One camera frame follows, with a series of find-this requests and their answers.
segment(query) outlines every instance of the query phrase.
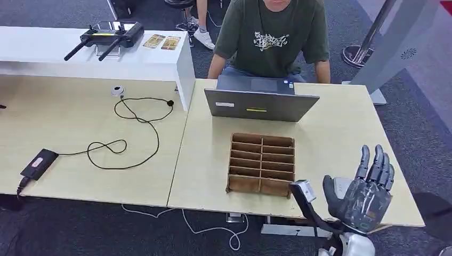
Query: white cable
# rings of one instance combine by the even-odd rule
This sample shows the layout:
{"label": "white cable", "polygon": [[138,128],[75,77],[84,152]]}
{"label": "white cable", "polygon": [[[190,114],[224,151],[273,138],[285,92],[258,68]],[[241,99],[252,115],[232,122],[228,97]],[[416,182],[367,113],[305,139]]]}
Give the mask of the white cable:
{"label": "white cable", "polygon": [[[230,232],[232,234],[231,238],[229,239],[229,247],[231,247],[231,249],[233,249],[234,251],[238,251],[240,249],[240,238],[239,238],[238,235],[243,234],[243,233],[245,233],[248,230],[248,216],[246,214],[244,214],[245,218],[246,218],[246,228],[245,228],[245,230],[243,230],[243,231],[241,231],[239,233],[235,233],[234,231],[232,231],[230,229],[227,229],[227,228],[223,228],[223,227],[207,228],[207,229],[203,229],[203,230],[200,230],[200,231],[194,231],[191,228],[190,224],[188,224],[187,218],[185,217],[184,210],[183,209],[181,209],[181,210],[182,210],[182,215],[184,217],[185,223],[190,228],[190,230],[193,232],[193,234],[200,234],[200,233],[203,233],[203,232],[206,232],[206,231],[210,231],[210,230],[223,229],[223,230],[226,230],[226,231],[228,231],[228,232]],[[232,238],[233,237],[235,237],[237,239],[237,242],[238,242],[237,248],[232,247]]]}
{"label": "white cable", "polygon": [[212,19],[211,13],[209,11],[207,11],[207,14],[209,14],[209,18],[211,20],[211,22],[213,23],[214,26],[216,26],[217,28],[221,28],[221,26],[218,26]]}
{"label": "white cable", "polygon": [[173,208],[173,209],[167,209],[167,210],[165,210],[165,211],[163,211],[163,212],[157,214],[157,216],[155,216],[155,215],[152,215],[152,214],[146,213],[146,212],[133,211],[133,210],[126,209],[126,207],[124,207],[124,204],[121,204],[121,207],[122,207],[122,208],[124,209],[124,211],[126,211],[126,212],[133,212],[133,213],[143,214],[143,215],[147,215],[147,216],[154,217],[154,218],[156,218],[156,219],[157,219],[160,215],[164,214],[165,212],[169,212],[169,211],[176,210],[175,208]]}
{"label": "white cable", "polygon": [[[165,211],[163,211],[163,212],[157,214],[157,216],[155,216],[155,215],[152,215],[152,214],[146,213],[146,212],[133,211],[133,210],[126,209],[126,207],[124,207],[124,204],[121,204],[121,207],[122,207],[122,208],[124,209],[124,211],[126,211],[126,212],[133,212],[133,213],[143,214],[143,215],[147,215],[147,216],[154,217],[154,218],[156,218],[156,219],[157,219],[161,214],[164,214],[165,212],[169,212],[169,211],[172,211],[172,210],[176,210],[176,208],[167,209],[167,210],[165,210]],[[206,232],[206,231],[217,230],[217,229],[226,230],[226,231],[228,231],[228,232],[230,232],[230,233],[232,234],[231,238],[229,238],[229,247],[231,247],[231,249],[233,249],[234,251],[238,251],[238,250],[240,249],[240,238],[239,238],[239,235],[245,233],[245,232],[248,230],[248,224],[249,224],[249,222],[248,222],[248,216],[247,216],[246,214],[244,214],[245,219],[246,219],[246,228],[245,228],[245,230],[243,230],[243,231],[241,231],[241,232],[238,232],[238,233],[235,233],[234,231],[232,231],[232,230],[230,230],[230,229],[228,229],[228,228],[223,228],[223,227],[214,227],[214,228],[203,229],[203,230],[200,230],[200,231],[194,231],[193,228],[191,228],[190,224],[188,223],[187,218],[185,217],[185,212],[184,212],[184,210],[183,210],[183,209],[181,209],[181,210],[182,210],[182,216],[184,217],[185,223],[187,224],[188,228],[191,230],[191,232],[192,232],[193,234],[197,235],[197,234],[200,234],[200,233],[203,233],[203,232]],[[232,247],[232,239],[233,239],[234,237],[237,239],[237,242],[238,242],[237,248]]]}

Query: yellow sticker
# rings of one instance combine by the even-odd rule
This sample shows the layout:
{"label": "yellow sticker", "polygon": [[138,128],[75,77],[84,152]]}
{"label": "yellow sticker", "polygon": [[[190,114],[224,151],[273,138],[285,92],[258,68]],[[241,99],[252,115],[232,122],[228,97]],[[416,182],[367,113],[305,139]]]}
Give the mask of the yellow sticker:
{"label": "yellow sticker", "polygon": [[110,34],[110,33],[97,33],[97,34],[93,34],[93,36],[112,36],[114,34]]}
{"label": "yellow sticker", "polygon": [[267,112],[266,109],[255,109],[255,108],[247,108],[246,111]]}

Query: jeans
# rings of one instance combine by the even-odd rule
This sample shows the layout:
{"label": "jeans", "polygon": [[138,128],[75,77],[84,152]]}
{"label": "jeans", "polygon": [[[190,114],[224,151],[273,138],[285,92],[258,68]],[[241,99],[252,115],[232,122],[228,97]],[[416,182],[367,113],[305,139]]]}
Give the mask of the jeans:
{"label": "jeans", "polygon": [[[250,74],[244,70],[235,68],[233,66],[226,66],[226,68],[223,70],[223,72],[221,72],[222,75],[225,76],[252,76],[252,77],[256,77],[253,74]],[[292,82],[297,82],[297,83],[306,83],[306,80],[304,80],[304,78],[300,75],[300,74],[288,74],[287,77],[285,77],[285,79],[292,81]]]}

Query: beige tabletop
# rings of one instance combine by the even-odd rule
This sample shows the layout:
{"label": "beige tabletop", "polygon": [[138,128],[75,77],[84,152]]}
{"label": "beige tabletop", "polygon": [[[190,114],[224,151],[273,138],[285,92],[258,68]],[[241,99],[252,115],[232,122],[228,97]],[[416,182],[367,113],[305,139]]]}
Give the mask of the beige tabletop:
{"label": "beige tabletop", "polygon": [[[22,194],[165,206],[187,118],[172,82],[0,77],[0,103],[7,106],[0,111],[0,193],[15,194],[20,172],[42,148],[74,153],[86,150],[93,141],[125,139],[128,147],[120,155],[105,148],[92,152],[95,162],[108,167],[133,165],[151,155],[157,147],[153,129],[114,113],[119,98],[111,96],[110,90],[117,85],[126,88],[126,98],[175,102],[167,118],[154,122],[160,137],[158,153],[145,164],[123,171],[98,169],[86,154],[60,156]],[[127,103],[144,119],[160,118],[170,109],[161,101]],[[122,105],[118,112],[131,116]]]}
{"label": "beige tabletop", "polygon": [[212,117],[203,92],[215,80],[197,80],[168,207],[302,218],[293,196],[226,193],[231,134],[267,134],[295,139],[295,179],[308,179],[313,206],[330,218],[322,189],[325,174],[353,178],[361,146],[381,144],[395,168],[392,203],[383,224],[424,226],[405,178],[364,86],[296,84],[297,94],[320,100],[298,123]]}

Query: chair leg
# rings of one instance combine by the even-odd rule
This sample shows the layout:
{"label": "chair leg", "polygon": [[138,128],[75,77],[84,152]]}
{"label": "chair leg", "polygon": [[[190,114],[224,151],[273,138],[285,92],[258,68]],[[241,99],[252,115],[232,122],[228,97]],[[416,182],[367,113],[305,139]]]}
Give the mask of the chair leg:
{"label": "chair leg", "polygon": [[188,22],[186,9],[182,9],[182,14],[183,14],[183,21],[182,21],[182,23],[176,25],[176,29],[188,32],[188,40],[190,42],[190,47],[193,47],[194,44],[193,44],[192,38],[193,38],[195,31],[198,29],[198,25],[196,25],[195,23]]}

